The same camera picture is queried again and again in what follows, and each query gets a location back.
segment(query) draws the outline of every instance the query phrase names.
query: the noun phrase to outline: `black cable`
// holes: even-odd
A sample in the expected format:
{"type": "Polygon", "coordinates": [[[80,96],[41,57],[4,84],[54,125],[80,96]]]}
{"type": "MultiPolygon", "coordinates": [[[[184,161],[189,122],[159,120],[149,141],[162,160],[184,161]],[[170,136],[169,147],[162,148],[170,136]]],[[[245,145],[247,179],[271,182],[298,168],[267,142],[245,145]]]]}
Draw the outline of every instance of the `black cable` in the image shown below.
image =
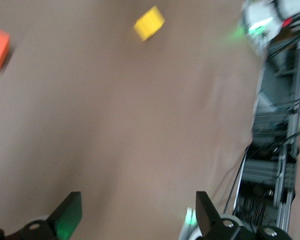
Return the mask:
{"type": "Polygon", "coordinates": [[[233,185],[232,185],[232,187],[231,187],[229,197],[228,197],[228,199],[226,200],[226,204],[225,204],[225,206],[224,206],[224,210],[223,210],[223,213],[224,213],[224,214],[225,214],[226,211],[227,211],[227,208],[228,208],[228,205],[229,205],[229,202],[230,202],[230,199],[231,199],[231,195],[232,195],[232,193],[233,193],[233,191],[234,191],[234,188],[235,188],[237,179],[238,179],[238,177],[239,177],[239,173],[240,173],[241,168],[242,168],[242,166],[243,166],[243,164],[244,164],[244,162],[245,162],[245,159],[246,159],[246,157],[247,157],[247,153],[248,153],[248,150],[249,150],[249,147],[250,147],[250,146],[251,146],[251,143],[249,144],[249,146],[247,146],[247,147],[245,148],[244,155],[243,155],[242,161],[241,161],[241,163],[240,163],[238,172],[237,172],[236,175],[235,175],[235,179],[234,179],[233,185]]]}
{"type": "Polygon", "coordinates": [[[292,39],[290,42],[288,42],[286,45],[284,45],[283,47],[279,48],[275,52],[273,52],[270,55],[268,55],[268,59],[272,59],[273,57],[277,56],[279,53],[281,53],[283,50],[285,50],[290,45],[294,44],[295,41],[299,40],[299,39],[300,39],[300,34],[298,36],[296,36],[294,39],[292,39]]]}
{"type": "Polygon", "coordinates": [[[286,111],[287,111],[287,114],[283,117],[283,119],[281,120],[281,122],[279,122],[278,124],[280,125],[280,124],[283,124],[283,123],[286,123],[287,122],[287,117],[289,116],[289,115],[292,115],[293,114],[293,112],[292,112],[292,109],[290,109],[290,110],[288,110],[289,108],[287,108],[286,109],[286,111]]]}
{"type": "Polygon", "coordinates": [[[286,101],[286,102],[280,102],[280,103],[276,103],[276,104],[271,104],[271,106],[277,107],[277,106],[282,106],[282,105],[287,105],[287,104],[293,104],[295,102],[300,101],[300,98],[297,98],[295,100],[291,100],[291,101],[286,101]]]}
{"type": "MultiPolygon", "coordinates": [[[[296,138],[296,137],[298,137],[298,136],[300,136],[300,131],[299,131],[299,132],[296,132],[295,134],[293,134],[293,135],[291,135],[291,136],[289,136],[289,137],[287,137],[287,138],[279,145],[279,147],[274,151],[274,153],[272,154],[272,157],[275,156],[275,155],[278,153],[278,151],[280,150],[280,148],[281,148],[287,141],[289,141],[290,139],[296,138]]],[[[281,165],[280,165],[280,171],[279,171],[279,174],[278,174],[277,176],[275,176],[274,178],[269,178],[269,179],[263,180],[263,181],[261,182],[261,184],[264,184],[264,183],[266,183],[266,182],[268,182],[268,181],[274,181],[274,180],[276,180],[276,179],[280,176],[280,174],[282,173],[282,171],[283,171],[283,166],[282,166],[282,164],[281,164],[281,165]]]]}
{"type": "Polygon", "coordinates": [[[292,16],[291,18],[292,18],[292,21],[285,28],[294,27],[294,26],[292,26],[292,24],[294,24],[295,22],[300,20],[300,12],[297,13],[296,15],[292,16]]]}
{"type": "Polygon", "coordinates": [[[288,26],[286,26],[285,28],[289,28],[289,27],[295,27],[298,26],[299,24],[293,25],[294,23],[296,23],[296,21],[292,21],[288,26]]]}
{"type": "Polygon", "coordinates": [[[257,208],[256,208],[256,216],[254,220],[254,225],[259,226],[260,222],[262,222],[262,218],[264,216],[264,204],[262,202],[257,203],[257,208]]]}
{"type": "Polygon", "coordinates": [[[281,53],[283,50],[285,50],[287,47],[289,47],[290,45],[292,45],[296,40],[300,39],[300,33],[299,35],[297,35],[294,39],[292,39],[290,42],[288,42],[286,45],[284,45],[283,47],[279,48],[278,50],[276,50],[275,52],[271,53],[270,55],[268,55],[268,59],[273,58],[274,56],[278,55],[279,53],[281,53]]]}
{"type": "MultiPolygon", "coordinates": [[[[289,136],[289,137],[287,137],[285,140],[283,140],[282,143],[279,145],[279,147],[278,147],[278,148],[274,151],[274,153],[272,154],[272,157],[275,156],[275,155],[278,153],[278,151],[280,150],[280,148],[281,148],[287,141],[289,141],[290,139],[296,138],[297,136],[300,136],[300,131],[297,132],[297,133],[295,133],[295,134],[293,134],[293,135],[291,135],[291,136],[289,136]]],[[[261,149],[265,148],[266,146],[267,146],[267,147],[271,147],[271,146],[273,146],[274,144],[276,144],[277,142],[279,142],[279,141],[281,141],[281,140],[282,140],[282,139],[277,139],[277,140],[273,141],[270,145],[268,144],[268,145],[264,145],[264,146],[259,147],[259,148],[258,148],[256,151],[254,151],[253,154],[251,154],[247,159],[246,159],[246,157],[247,157],[247,154],[248,154],[248,150],[249,150],[250,146],[252,145],[252,143],[250,143],[249,146],[246,147],[246,149],[245,149],[245,151],[244,151],[244,155],[243,155],[242,161],[241,161],[241,163],[240,163],[240,167],[239,167],[239,169],[238,169],[238,171],[237,171],[237,173],[236,173],[234,182],[233,182],[233,184],[232,184],[232,187],[231,187],[231,190],[230,190],[230,193],[229,193],[229,197],[228,197],[228,199],[227,199],[227,201],[226,201],[226,204],[225,204],[225,207],[224,207],[224,210],[223,210],[223,213],[224,213],[224,214],[225,214],[226,211],[227,211],[227,208],[228,208],[228,205],[229,205],[229,202],[230,202],[232,193],[233,193],[233,191],[234,191],[234,188],[235,188],[235,185],[236,185],[236,182],[237,182],[237,179],[238,179],[238,176],[239,176],[239,173],[240,173],[240,171],[241,171],[241,168],[242,168],[242,165],[243,165],[244,161],[248,161],[249,159],[251,159],[252,156],[254,156],[256,153],[258,153],[261,149]]],[[[283,170],[283,169],[282,169],[282,167],[281,167],[280,173],[279,173],[278,176],[276,176],[274,179],[277,179],[277,178],[280,176],[282,170],[283,170]]]]}

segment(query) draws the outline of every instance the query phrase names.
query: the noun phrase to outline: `screw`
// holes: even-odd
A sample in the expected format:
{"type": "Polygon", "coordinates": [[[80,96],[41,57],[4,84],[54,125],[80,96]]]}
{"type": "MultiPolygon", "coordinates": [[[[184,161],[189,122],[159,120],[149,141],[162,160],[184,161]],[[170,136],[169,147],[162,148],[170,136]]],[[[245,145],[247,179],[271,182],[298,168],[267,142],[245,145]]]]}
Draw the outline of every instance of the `screw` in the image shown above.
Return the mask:
{"type": "Polygon", "coordinates": [[[37,229],[39,227],[40,227],[39,223],[34,223],[34,224],[32,224],[32,225],[29,226],[29,230],[35,230],[35,229],[37,229]]]}
{"type": "Polygon", "coordinates": [[[275,237],[275,236],[278,235],[277,232],[275,230],[271,229],[271,228],[266,227],[263,230],[264,230],[265,234],[267,234],[271,237],[275,237]]]}
{"type": "Polygon", "coordinates": [[[233,228],[235,226],[230,220],[223,220],[222,222],[227,228],[233,228]]]}

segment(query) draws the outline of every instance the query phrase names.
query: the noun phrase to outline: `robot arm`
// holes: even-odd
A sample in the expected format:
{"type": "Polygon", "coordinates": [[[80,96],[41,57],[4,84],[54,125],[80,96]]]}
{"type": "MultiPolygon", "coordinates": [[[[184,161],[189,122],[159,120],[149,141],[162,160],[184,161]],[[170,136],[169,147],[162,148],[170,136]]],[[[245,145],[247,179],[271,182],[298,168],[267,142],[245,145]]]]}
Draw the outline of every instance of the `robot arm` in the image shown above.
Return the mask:
{"type": "Polygon", "coordinates": [[[258,56],[283,29],[300,35],[300,0],[246,0],[242,6],[246,35],[258,56]]]}
{"type": "Polygon", "coordinates": [[[274,226],[260,226],[256,233],[229,218],[221,218],[208,194],[196,192],[196,220],[202,233],[196,240],[292,240],[274,226]]]}
{"type": "Polygon", "coordinates": [[[80,192],[71,192],[47,220],[35,220],[0,240],[69,240],[82,218],[80,192]]]}

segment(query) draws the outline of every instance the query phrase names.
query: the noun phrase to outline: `yellow cube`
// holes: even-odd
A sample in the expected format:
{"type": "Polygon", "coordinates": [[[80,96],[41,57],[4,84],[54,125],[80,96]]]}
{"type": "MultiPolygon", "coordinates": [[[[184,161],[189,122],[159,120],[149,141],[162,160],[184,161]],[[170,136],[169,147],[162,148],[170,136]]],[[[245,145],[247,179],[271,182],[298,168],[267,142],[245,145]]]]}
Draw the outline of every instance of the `yellow cube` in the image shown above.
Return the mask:
{"type": "Polygon", "coordinates": [[[136,21],[133,28],[142,41],[145,41],[154,35],[164,22],[165,19],[159,12],[159,9],[157,6],[154,6],[136,21]]]}

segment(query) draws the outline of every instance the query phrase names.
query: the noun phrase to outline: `white robot part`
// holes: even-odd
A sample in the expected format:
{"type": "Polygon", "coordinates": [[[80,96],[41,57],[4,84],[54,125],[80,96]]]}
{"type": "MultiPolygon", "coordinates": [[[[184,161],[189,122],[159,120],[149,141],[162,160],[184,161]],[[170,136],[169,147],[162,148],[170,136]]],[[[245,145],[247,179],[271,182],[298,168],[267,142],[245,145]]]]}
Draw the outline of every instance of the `white robot part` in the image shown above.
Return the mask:
{"type": "Polygon", "coordinates": [[[255,52],[262,56],[269,42],[279,34],[283,22],[275,5],[262,0],[244,4],[243,24],[255,52]]]}
{"type": "Polygon", "coordinates": [[[200,231],[200,228],[197,227],[190,235],[188,240],[196,240],[197,238],[202,237],[202,233],[200,231]]]}
{"type": "Polygon", "coordinates": [[[283,19],[300,13],[300,0],[278,0],[277,10],[283,19]]]}

